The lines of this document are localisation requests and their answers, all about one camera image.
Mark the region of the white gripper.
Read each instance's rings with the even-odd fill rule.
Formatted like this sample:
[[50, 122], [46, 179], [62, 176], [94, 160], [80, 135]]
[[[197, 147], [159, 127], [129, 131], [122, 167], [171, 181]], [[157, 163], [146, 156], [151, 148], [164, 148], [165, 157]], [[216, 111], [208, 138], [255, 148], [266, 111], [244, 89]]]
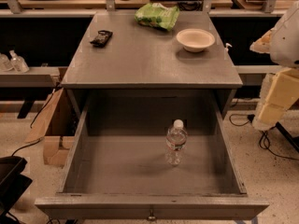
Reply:
[[[253, 42], [249, 49], [256, 53], [270, 53], [272, 30], [268, 30]], [[259, 131], [273, 128], [288, 110], [299, 99], [299, 70], [294, 68], [282, 69], [275, 74], [267, 74], [269, 82], [265, 104], [258, 103], [252, 122]]]

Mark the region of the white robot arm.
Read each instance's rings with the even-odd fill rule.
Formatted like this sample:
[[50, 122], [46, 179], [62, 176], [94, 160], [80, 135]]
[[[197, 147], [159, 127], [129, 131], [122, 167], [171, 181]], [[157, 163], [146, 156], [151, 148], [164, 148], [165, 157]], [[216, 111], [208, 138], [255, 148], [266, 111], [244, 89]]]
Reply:
[[267, 131], [299, 99], [299, 1], [249, 49], [267, 53], [273, 63], [283, 66], [275, 74], [264, 77], [252, 122], [256, 130]]

